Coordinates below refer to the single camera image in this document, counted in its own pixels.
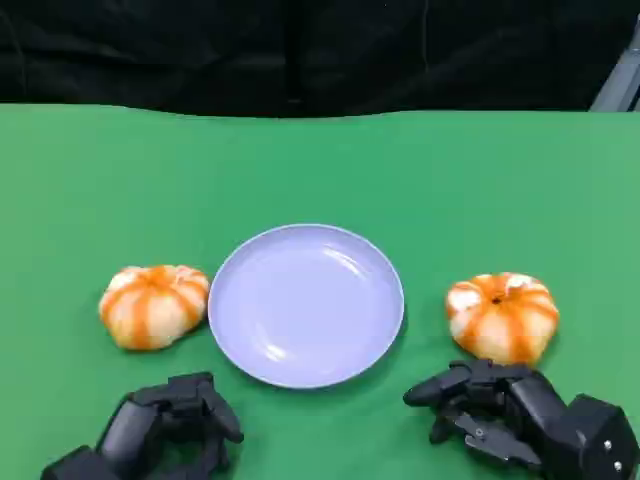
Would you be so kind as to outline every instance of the green tablecloth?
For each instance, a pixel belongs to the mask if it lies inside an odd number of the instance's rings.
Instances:
[[[188,118],[118,108],[0,108],[2,474],[35,479],[93,444],[121,395],[208,369],[246,431],[235,480],[497,479],[460,442],[429,445],[415,382],[463,354],[450,284],[528,272],[559,334],[541,364],[565,400],[623,405],[636,365],[640,116],[405,113],[319,121]],[[382,361],[319,392],[258,383],[203,328],[155,354],[118,350],[96,307],[125,265],[213,275],[240,242],[294,222],[360,233],[395,263],[408,321]]]

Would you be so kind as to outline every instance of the black backdrop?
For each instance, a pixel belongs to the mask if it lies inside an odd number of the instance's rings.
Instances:
[[[640,0],[0,0],[0,101],[588,109]]]

